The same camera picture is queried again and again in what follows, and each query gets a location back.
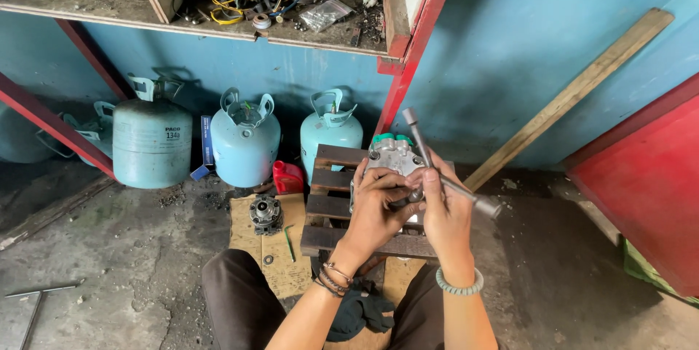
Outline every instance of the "hand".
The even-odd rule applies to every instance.
[[[362,265],[374,251],[389,241],[406,221],[424,209],[425,203],[409,203],[393,212],[388,204],[407,197],[406,178],[386,167],[373,167],[364,174],[368,159],[364,158],[354,173],[354,210],[349,229],[338,243],[354,251],[354,269]]]
[[[418,168],[406,177],[406,186],[423,186],[427,202],[425,234],[439,257],[445,280],[452,286],[468,287],[474,282],[469,243],[473,205],[466,196],[442,187],[440,173],[459,184],[461,181],[442,158],[430,152],[435,169]]]

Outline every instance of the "knee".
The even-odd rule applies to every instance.
[[[247,267],[250,263],[257,265],[254,258],[246,251],[240,249],[226,249],[213,256],[201,270],[202,279],[214,277],[222,271],[235,270],[236,267]]]

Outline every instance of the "light blue refrigerant cylinder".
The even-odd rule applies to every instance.
[[[343,92],[337,88],[310,96],[310,104],[315,113],[306,117],[301,124],[301,158],[309,185],[319,144],[362,148],[364,131],[359,121],[352,116],[356,104],[351,110],[341,112],[342,101]],[[332,170],[339,171],[342,168],[333,165]]]
[[[114,158],[112,153],[112,129],[113,129],[113,112],[114,104],[107,102],[95,102],[94,111],[97,113],[97,118],[90,122],[83,123],[82,125],[70,114],[63,115],[63,121],[75,129],[76,132],[80,133],[84,138],[92,143],[95,147],[99,148],[105,155],[109,156],[110,159]],[[88,160],[83,158],[83,162],[90,166],[94,165]]]
[[[282,130],[274,100],[262,95],[260,104],[238,100],[238,89],[221,96],[221,110],[211,120],[211,144],[216,173],[228,185],[251,188],[272,175]]]
[[[53,156],[55,152],[35,137],[39,131],[29,119],[0,102],[0,161],[37,163]]]
[[[138,99],[114,109],[114,175],[124,185],[156,189],[187,179],[191,161],[191,114],[172,103],[180,81],[134,77]],[[168,88],[175,86],[174,93]]]

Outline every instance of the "leather bracelet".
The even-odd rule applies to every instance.
[[[473,268],[475,270],[475,276],[476,276],[476,281],[471,287],[467,287],[465,289],[459,289],[457,287],[453,287],[447,281],[444,280],[444,273],[442,272],[442,268],[439,267],[439,270],[437,270],[437,284],[441,287],[442,290],[446,291],[449,294],[454,294],[454,295],[474,295],[481,291],[483,289],[483,275],[481,275],[480,271],[477,268]]]
[[[326,286],[325,283],[323,283],[323,281],[321,281],[319,278],[315,278],[313,283],[316,283],[316,284],[319,284],[320,286],[322,286],[323,289],[326,289],[327,291],[329,291],[330,294],[332,294],[333,297],[335,297],[335,298],[342,298],[344,296],[344,295],[341,295],[340,293],[334,291],[333,289],[329,288],[328,286]]]
[[[327,268],[327,269],[329,269],[329,270],[333,270],[335,273],[337,273],[337,274],[340,275],[341,277],[345,278],[345,280],[347,280],[347,285],[348,285],[348,286],[349,286],[350,284],[352,284],[352,282],[353,282],[353,281],[352,281],[352,278],[350,278],[349,276],[347,276],[347,275],[341,273],[339,270],[337,270],[337,268],[335,268],[335,263],[323,263],[323,267],[325,267],[325,268]]]
[[[335,283],[335,281],[333,281],[333,279],[330,278],[328,273],[325,272],[325,268],[321,268],[319,274],[321,277],[323,277],[323,279],[325,279],[325,282],[327,282],[330,286],[334,287],[335,290],[342,291],[343,293],[350,291],[349,287],[342,287],[339,284]]]

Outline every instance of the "red door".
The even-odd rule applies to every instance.
[[[568,171],[590,201],[683,296],[699,295],[699,95],[686,95],[687,83],[694,84],[689,88],[695,91],[699,87],[697,76],[683,84],[682,104]],[[645,111],[647,120],[648,110],[652,112],[648,107],[663,101],[667,109],[668,95],[677,97],[679,88],[683,86],[639,113]],[[616,129],[628,130],[628,122],[634,120]]]

